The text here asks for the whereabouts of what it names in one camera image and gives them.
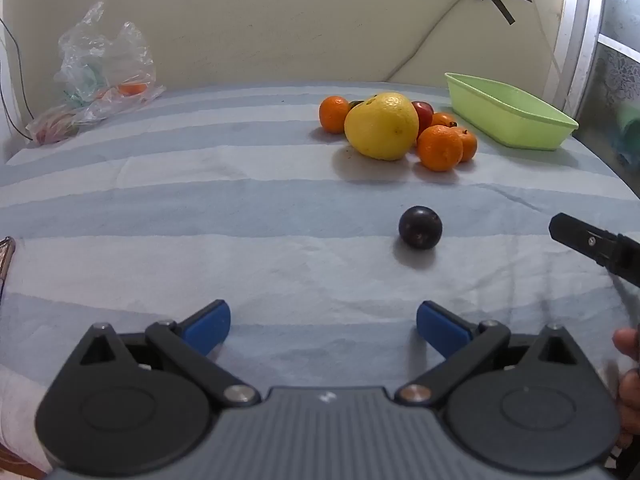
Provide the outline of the right hand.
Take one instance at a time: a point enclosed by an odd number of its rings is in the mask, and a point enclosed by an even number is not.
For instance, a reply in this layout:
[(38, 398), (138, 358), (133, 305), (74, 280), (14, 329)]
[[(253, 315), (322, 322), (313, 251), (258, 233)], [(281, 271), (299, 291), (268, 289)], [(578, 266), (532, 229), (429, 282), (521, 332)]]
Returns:
[[(613, 335), (615, 348), (639, 363), (639, 332), (636, 328), (622, 328)], [(620, 378), (617, 393), (617, 408), (620, 414), (619, 448), (628, 448), (640, 429), (639, 369), (630, 370)]]

